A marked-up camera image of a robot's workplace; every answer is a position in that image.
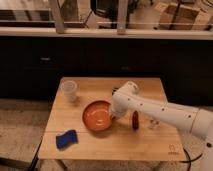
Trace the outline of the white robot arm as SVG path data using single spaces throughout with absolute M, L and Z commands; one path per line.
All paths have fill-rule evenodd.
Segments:
M 213 112 L 186 105 L 142 97 L 138 86 L 128 81 L 112 94 L 110 112 L 120 118 L 128 109 L 190 132 L 205 140 L 200 171 L 213 171 Z

